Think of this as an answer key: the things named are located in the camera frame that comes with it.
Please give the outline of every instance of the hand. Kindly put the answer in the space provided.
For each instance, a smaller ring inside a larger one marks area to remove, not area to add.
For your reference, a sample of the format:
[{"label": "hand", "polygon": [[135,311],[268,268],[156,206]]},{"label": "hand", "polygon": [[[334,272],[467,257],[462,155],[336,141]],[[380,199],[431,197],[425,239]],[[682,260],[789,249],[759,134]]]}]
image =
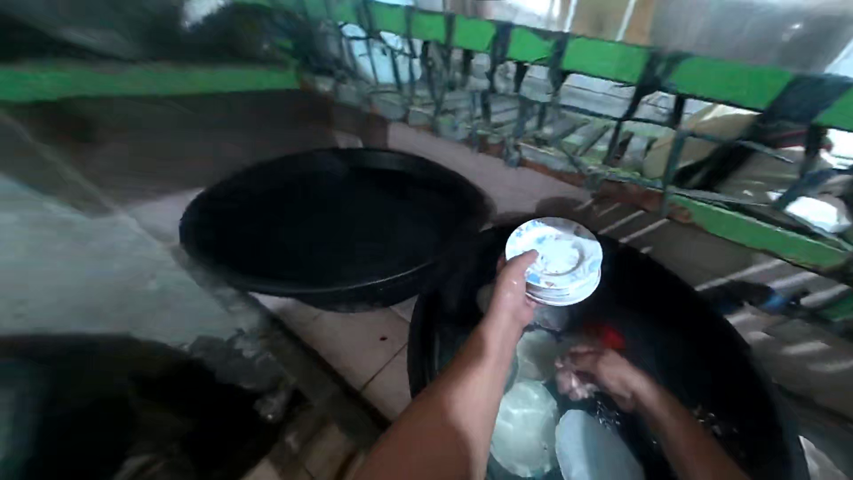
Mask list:
[{"label": "hand", "polygon": [[533,320],[533,308],[536,303],[525,294],[527,281],[525,271],[538,256],[536,250],[530,250],[513,257],[510,261],[501,261],[497,265],[497,280],[495,293],[489,303],[487,317],[505,319],[514,325],[524,328]]},{"label": "hand", "polygon": [[652,382],[646,373],[609,348],[578,345],[570,348],[565,357],[557,360],[556,365],[557,384],[561,392],[567,393],[574,400],[577,400],[574,397],[584,398],[584,393],[591,395],[586,386],[589,382],[584,383],[582,380],[582,377],[590,376],[626,412],[634,409],[635,396],[640,389]]}]

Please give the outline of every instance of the black basin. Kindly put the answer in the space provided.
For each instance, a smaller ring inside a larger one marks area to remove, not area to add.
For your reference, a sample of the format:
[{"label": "black basin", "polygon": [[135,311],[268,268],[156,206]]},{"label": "black basin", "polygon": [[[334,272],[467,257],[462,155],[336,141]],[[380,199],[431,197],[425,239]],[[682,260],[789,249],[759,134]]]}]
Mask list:
[{"label": "black basin", "polygon": [[181,243],[235,287],[360,311],[414,296],[485,221],[461,175],[414,155],[320,149],[249,167],[181,218]]},{"label": "black basin", "polygon": [[[409,331],[409,387],[417,395],[465,341],[482,313],[475,294],[495,276],[495,264],[514,226],[483,231],[439,268],[439,280],[421,293]],[[624,355],[650,373],[691,410],[713,414],[723,446],[753,479],[808,480],[793,416],[752,358],[749,346],[689,285],[631,247],[600,237],[601,284],[571,307],[569,333],[583,325],[610,325],[625,337]],[[571,402],[561,411],[615,406]],[[616,413],[620,436],[646,478],[674,478],[647,427]],[[559,469],[548,478],[562,478]],[[489,478],[517,478],[490,459]]]}]

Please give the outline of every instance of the stack of plates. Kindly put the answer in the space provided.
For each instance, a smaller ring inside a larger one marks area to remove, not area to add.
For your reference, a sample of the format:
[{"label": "stack of plates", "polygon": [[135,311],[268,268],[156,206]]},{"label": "stack of plates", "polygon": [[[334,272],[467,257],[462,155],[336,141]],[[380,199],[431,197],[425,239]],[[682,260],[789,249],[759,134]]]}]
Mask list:
[{"label": "stack of plates", "polygon": [[545,305],[573,305],[592,295],[601,281],[601,245],[582,225],[558,217],[531,220],[507,240],[511,259],[539,252],[526,272],[527,295]]}]

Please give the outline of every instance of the plate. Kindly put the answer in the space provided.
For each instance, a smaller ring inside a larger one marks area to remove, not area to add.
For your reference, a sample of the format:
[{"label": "plate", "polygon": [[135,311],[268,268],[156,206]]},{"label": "plate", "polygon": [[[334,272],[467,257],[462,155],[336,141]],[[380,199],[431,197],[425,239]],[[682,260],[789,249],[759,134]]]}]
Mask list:
[{"label": "plate", "polygon": [[535,249],[539,256],[525,279],[542,289],[574,291],[589,283],[601,269],[601,245],[591,231],[559,217],[530,220],[507,240],[507,259]]}]

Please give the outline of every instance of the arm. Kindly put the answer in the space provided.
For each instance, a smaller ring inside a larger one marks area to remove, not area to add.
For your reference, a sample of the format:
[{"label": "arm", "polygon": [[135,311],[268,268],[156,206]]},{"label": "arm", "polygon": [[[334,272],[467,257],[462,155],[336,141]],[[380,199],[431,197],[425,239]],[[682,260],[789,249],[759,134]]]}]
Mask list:
[{"label": "arm", "polygon": [[521,330],[533,318],[525,270],[536,252],[501,271],[489,311],[441,375],[379,440],[356,480],[480,479]]},{"label": "arm", "polygon": [[575,371],[591,374],[625,410],[636,409],[652,427],[681,480],[748,480],[717,440],[670,392],[610,349],[569,351]]}]

